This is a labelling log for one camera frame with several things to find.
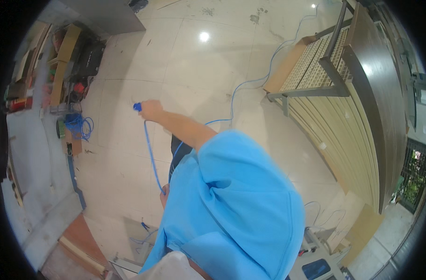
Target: wooden plank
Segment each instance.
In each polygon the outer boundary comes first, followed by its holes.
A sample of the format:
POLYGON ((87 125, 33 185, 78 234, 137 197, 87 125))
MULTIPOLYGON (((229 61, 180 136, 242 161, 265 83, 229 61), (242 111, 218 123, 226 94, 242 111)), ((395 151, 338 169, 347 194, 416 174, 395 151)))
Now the wooden plank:
POLYGON ((294 48, 289 51, 277 71, 269 78, 263 89, 269 93, 279 92, 307 45, 315 40, 315 36, 308 36, 300 39, 300 41, 294 45, 294 48))
POLYGON ((99 273, 102 273, 105 269, 105 266, 95 259, 93 259, 90 255, 82 251, 80 248, 75 246, 73 243, 71 243, 67 238, 62 236, 59 239, 59 243, 64 246, 66 249, 68 249, 72 254, 80 258, 82 261, 86 262, 90 266, 92 266, 96 271, 99 273))
POLYGON ((90 255, 96 261, 104 266, 107 265, 107 259, 102 254, 95 239, 90 232, 84 216, 80 214, 67 229, 64 231, 63 236, 67 238, 76 247, 90 255))
POLYGON ((58 61, 55 64, 56 75, 54 75, 53 90, 51 91, 51 106, 58 106, 62 98, 62 83, 64 81, 65 70, 67 63, 58 61))
POLYGON ((358 219, 356 219, 356 222, 345 236, 345 239, 351 243, 351 249, 341 260, 343 266, 350 265, 356 256, 361 253, 362 249, 367 245, 383 222, 384 215, 379 215, 375 212, 371 206, 364 205, 358 219))

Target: metal pipe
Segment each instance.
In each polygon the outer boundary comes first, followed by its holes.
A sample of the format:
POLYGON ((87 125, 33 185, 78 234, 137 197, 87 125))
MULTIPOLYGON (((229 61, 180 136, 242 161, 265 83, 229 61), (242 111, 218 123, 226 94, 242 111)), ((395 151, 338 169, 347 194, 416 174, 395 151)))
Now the metal pipe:
POLYGON ((336 45, 336 42, 338 42, 339 33, 342 28, 342 22, 344 21, 345 11, 347 9, 347 1, 342 0, 342 8, 341 13, 339 14, 338 23, 334 27, 333 34, 331 35, 330 43, 327 46, 327 50, 325 51, 324 57, 331 57, 331 54, 333 53, 334 46, 336 45))

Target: leg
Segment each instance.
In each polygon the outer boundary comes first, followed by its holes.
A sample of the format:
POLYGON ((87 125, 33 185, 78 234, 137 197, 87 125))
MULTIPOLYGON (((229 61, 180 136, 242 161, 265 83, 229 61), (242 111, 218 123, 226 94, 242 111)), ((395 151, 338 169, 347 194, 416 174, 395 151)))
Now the leg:
POLYGON ((182 141, 180 141, 177 137, 173 135, 171 139, 171 153, 173 154, 173 162, 170 166, 170 180, 171 180, 171 175, 173 174, 174 169, 176 169, 177 165, 182 160, 182 158, 185 155, 191 153, 191 151, 193 150, 193 148, 183 143, 176 153, 176 150, 179 147, 180 143, 182 143, 182 141))

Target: green object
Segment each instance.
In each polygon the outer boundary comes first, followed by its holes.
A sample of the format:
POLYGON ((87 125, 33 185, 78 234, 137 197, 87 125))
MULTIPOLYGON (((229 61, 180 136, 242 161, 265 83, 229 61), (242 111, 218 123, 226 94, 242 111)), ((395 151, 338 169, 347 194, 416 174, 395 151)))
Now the green object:
POLYGON ((63 120, 57 120, 56 130, 57 130, 57 137, 59 137, 59 139, 62 139, 65 137, 65 124, 63 120))
POLYGON ((401 184, 403 183, 404 180, 405 180, 405 178, 403 176, 400 176, 398 178, 397 185, 395 186, 394 193, 396 193, 398 191, 398 189, 400 188, 400 186, 401 186, 401 184))

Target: blue cable coil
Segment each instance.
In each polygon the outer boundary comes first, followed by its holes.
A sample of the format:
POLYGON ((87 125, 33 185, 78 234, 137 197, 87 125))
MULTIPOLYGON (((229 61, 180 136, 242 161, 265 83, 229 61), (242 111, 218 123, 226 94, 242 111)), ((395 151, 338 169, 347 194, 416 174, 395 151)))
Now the blue cable coil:
POLYGON ((64 124, 75 139, 84 139, 86 141, 90 138, 90 134, 92 133, 95 125, 92 118, 84 118, 79 113, 67 114, 65 116, 64 124))
MULTIPOLYGON (((272 61, 273 61, 273 58, 275 57, 275 55, 276 55, 276 54, 277 54, 277 53, 278 53, 278 52, 279 52, 282 48, 284 48, 284 47, 286 47, 286 46, 289 46, 289 45, 293 44, 293 43, 297 40, 297 36, 298 36, 298 34, 299 34, 299 30, 300 30, 300 26, 301 26, 302 22, 303 22, 304 20, 306 20, 306 19, 314 19, 314 18, 316 18, 316 17, 317 17, 317 8, 318 8, 318 7, 319 7, 319 4, 318 4, 318 5, 316 5, 316 14, 314 14, 314 15, 306 15, 306 16, 304 16, 304 17, 300 20, 300 22, 299 22, 299 26, 297 27, 297 31, 295 32, 295 37, 294 37, 294 39, 284 41, 283 43, 281 43, 281 44, 278 46, 278 48, 277 48, 277 49, 275 50, 275 52, 272 54, 272 58, 270 59, 270 63, 269 63, 269 71, 268 71, 268 73, 266 74, 266 76, 264 76, 264 77, 262 77, 262 78, 260 78, 260 79, 256 79, 256 80, 250 80, 250 81, 242 82, 241 84, 239 84, 239 85, 235 88, 235 90, 233 91, 232 100, 231 100, 231 104, 230 104, 230 119, 212 120, 212 121, 209 121, 209 122, 205 123, 205 125, 209 125, 209 124, 211 124, 211 123, 218 122, 218 121, 232 121, 232 120, 233 120, 233 117, 234 117, 234 116, 233 116, 233 99, 235 98, 235 94, 236 94, 236 91, 238 90, 238 88, 239 88, 240 86, 242 86, 242 85, 246 84, 246 83, 255 82, 255 81, 261 81, 261 80, 264 80, 264 79, 266 79, 266 81, 264 81, 264 82, 263 82, 263 84, 262 84, 260 87, 262 87, 264 84, 266 84, 266 82, 267 82, 267 80, 269 79, 269 76, 270 76, 270 72, 271 72, 271 68, 272 68, 272 61)), ((134 110, 141 111, 141 103, 135 103, 133 108, 134 108, 134 110)), ((159 181, 158 176, 157 176, 157 169, 156 169, 156 166, 155 166, 155 163, 154 163, 154 155, 153 155, 153 151, 152 151, 152 148, 151 148, 151 144, 149 143, 149 135, 148 135, 148 129, 147 129, 147 127, 146 127, 146 120, 144 121, 144 133, 145 133, 145 135, 146 135, 146 141, 148 141, 148 150, 149 150, 149 155, 150 155, 150 157, 151 157, 151 163, 152 163, 152 166, 153 166, 153 169, 154 169, 154 176, 155 176, 155 178, 156 178, 156 181, 157 181, 157 184, 158 184, 158 186, 159 186, 159 188, 160 188, 160 191, 161 191, 164 195, 166 195, 166 193, 163 191, 163 189, 162 189, 162 187, 161 187, 161 185, 160 185, 160 181, 159 181)), ((175 151, 175 153, 174 153, 174 155, 173 155, 173 159, 171 160, 170 173, 168 174, 168 183, 170 182, 170 174, 171 174, 171 168, 172 168, 172 166, 173 166, 174 158, 175 158, 175 156, 176 156, 177 152, 179 151, 179 148, 182 146, 182 144, 183 144, 183 142, 181 142, 181 143, 179 144, 179 146, 177 147, 177 149, 176 149, 176 151, 175 151)))

